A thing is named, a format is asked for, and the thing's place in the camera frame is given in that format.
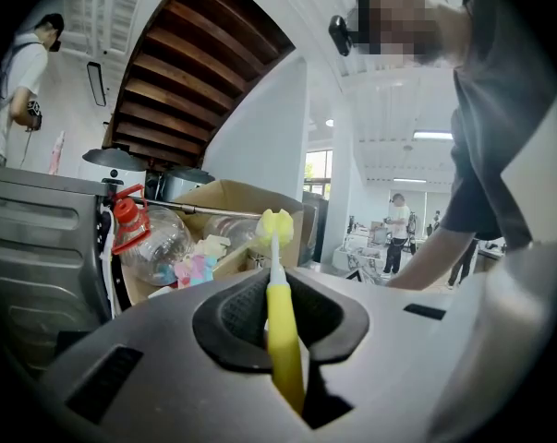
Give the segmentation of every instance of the black jeans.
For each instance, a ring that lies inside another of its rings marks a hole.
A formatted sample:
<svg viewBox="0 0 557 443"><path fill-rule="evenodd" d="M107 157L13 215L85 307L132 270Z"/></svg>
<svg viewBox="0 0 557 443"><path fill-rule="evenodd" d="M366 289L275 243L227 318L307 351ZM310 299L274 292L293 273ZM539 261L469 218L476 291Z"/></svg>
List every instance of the black jeans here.
<svg viewBox="0 0 557 443"><path fill-rule="evenodd" d="M388 274L393 271L393 274L399 272L399 265L401 264L401 250L404 248L405 240L398 238L391 238L391 243L387 249L387 262L385 263L385 269L383 272Z"/></svg>
<svg viewBox="0 0 557 443"><path fill-rule="evenodd" d="M456 281L456 277L459 275L459 270L461 270L461 280L459 283L463 281L463 279L469 275L469 270L471 268L471 259L473 258L473 253L475 253L475 248L477 247L478 242L477 240L473 240L469 247L466 249L466 252L463 253L463 256L456 262L453 266L453 270L451 270L451 277L448 280L450 285L454 285Z"/></svg>

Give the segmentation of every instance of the vr headset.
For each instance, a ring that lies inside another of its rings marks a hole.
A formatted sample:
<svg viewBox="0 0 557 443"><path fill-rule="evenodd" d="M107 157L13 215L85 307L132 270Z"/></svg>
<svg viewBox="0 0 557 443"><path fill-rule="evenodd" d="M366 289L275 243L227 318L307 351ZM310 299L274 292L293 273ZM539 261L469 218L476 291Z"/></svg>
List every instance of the vr headset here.
<svg viewBox="0 0 557 443"><path fill-rule="evenodd" d="M356 7L344 19L338 15L332 17L329 26L330 36L342 56L350 54L352 47L363 45L368 54L381 53L380 32L372 25L370 37L370 0L356 0Z"/></svg>

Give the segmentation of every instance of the yellow bottle brush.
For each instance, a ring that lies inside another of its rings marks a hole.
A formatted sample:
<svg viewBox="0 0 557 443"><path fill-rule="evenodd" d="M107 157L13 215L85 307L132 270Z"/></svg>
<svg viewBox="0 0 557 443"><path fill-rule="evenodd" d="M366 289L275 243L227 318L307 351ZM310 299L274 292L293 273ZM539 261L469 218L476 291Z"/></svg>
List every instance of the yellow bottle brush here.
<svg viewBox="0 0 557 443"><path fill-rule="evenodd" d="M272 250L268 301L268 354L272 358L272 381L286 401L298 413L303 412L305 390L298 346L297 322L285 269L280 264L280 245L293 239L292 217L284 210L261 215L256 235Z"/></svg>

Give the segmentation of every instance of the metal rod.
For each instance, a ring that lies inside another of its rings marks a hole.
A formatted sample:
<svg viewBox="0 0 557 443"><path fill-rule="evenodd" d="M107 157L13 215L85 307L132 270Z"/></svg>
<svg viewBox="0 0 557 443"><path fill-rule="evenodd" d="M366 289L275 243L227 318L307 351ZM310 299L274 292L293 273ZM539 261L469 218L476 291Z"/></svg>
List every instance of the metal rod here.
<svg viewBox="0 0 557 443"><path fill-rule="evenodd" d="M131 197L136 203L142 203L142 198ZM231 210L219 210L219 209L207 209L205 207L196 207L195 205L189 205L186 203L172 203L172 202L162 202L161 200L149 200L145 198L149 205L157 205L159 207L166 207L170 210L179 210L184 213L205 213L207 215L224 215L227 217L238 217L238 218L250 218L252 220L259 220L261 215L259 213L246 213L243 211L231 211Z"/></svg>

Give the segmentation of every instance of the gray t-shirt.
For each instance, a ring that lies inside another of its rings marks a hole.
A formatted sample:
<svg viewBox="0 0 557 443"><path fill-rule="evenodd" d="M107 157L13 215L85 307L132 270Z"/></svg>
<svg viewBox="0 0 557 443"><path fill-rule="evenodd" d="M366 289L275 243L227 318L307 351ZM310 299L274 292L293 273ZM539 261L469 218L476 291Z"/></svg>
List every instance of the gray t-shirt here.
<svg viewBox="0 0 557 443"><path fill-rule="evenodd" d="M473 22L466 63L455 70L459 108L451 126L456 166L442 226L530 242L525 219L500 174L527 144L557 95L557 75L507 0L464 0Z"/></svg>

